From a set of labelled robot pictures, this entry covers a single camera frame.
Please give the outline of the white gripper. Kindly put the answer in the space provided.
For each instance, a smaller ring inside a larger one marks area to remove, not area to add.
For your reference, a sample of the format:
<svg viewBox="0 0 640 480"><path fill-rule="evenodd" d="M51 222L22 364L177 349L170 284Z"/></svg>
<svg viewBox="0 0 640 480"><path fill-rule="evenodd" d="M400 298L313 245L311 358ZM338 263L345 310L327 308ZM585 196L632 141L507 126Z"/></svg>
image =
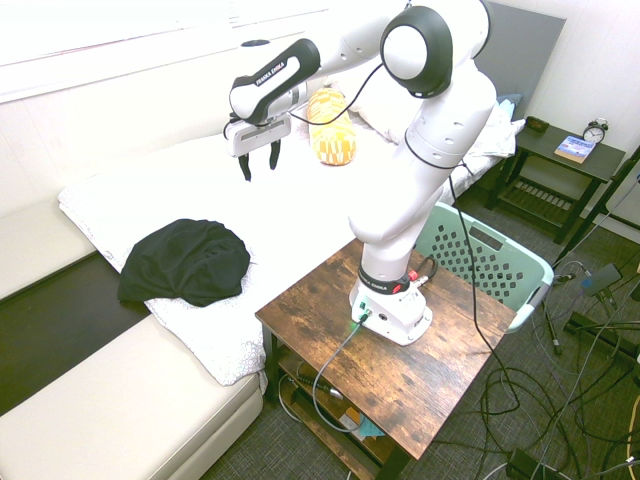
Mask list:
<svg viewBox="0 0 640 480"><path fill-rule="evenodd" d="M249 167L249 153L266 145L270 145L269 167L275 170L278 164L281 139L291 133L291 119L283 115L266 125L257 126L238 120L229 123L223 134L227 141L227 152L234 158L238 158L244 179L250 182L252 179Z"/></svg>

